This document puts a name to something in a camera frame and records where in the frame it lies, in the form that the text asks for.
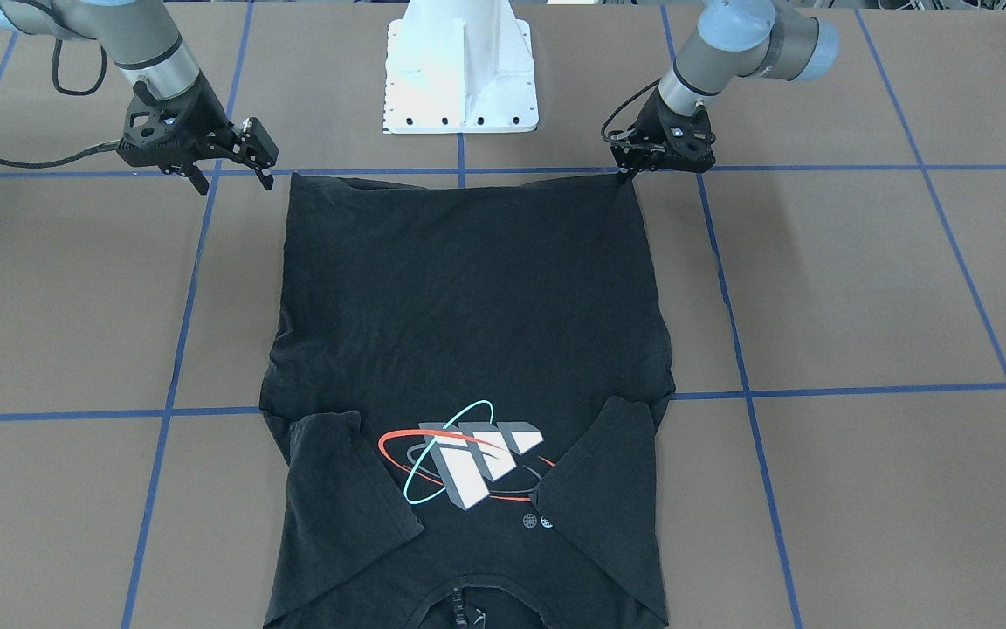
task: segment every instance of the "black t-shirt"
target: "black t-shirt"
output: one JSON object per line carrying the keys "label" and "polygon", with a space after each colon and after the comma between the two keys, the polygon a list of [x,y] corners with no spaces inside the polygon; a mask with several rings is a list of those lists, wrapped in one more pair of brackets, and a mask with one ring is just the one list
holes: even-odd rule
{"label": "black t-shirt", "polygon": [[290,463],[267,626],[665,626],[670,361],[616,175],[293,176],[261,401]]}

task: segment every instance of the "white mounting plate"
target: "white mounting plate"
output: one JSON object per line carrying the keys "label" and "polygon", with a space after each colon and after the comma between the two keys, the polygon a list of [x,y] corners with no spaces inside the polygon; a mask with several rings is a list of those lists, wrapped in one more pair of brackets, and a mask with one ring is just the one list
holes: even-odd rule
{"label": "white mounting plate", "polygon": [[[499,39],[495,46],[499,59],[482,53],[478,58],[476,44],[467,40],[478,32],[475,24],[456,19],[431,24],[430,36],[422,38],[415,33],[418,38],[407,44],[398,39],[403,35],[404,20],[392,21],[387,28],[383,133],[534,131],[538,127],[538,93],[530,24],[512,20],[510,24],[500,20],[503,24],[496,33]],[[478,67],[465,67],[470,61]],[[472,85],[476,76],[480,77],[478,89]]]}

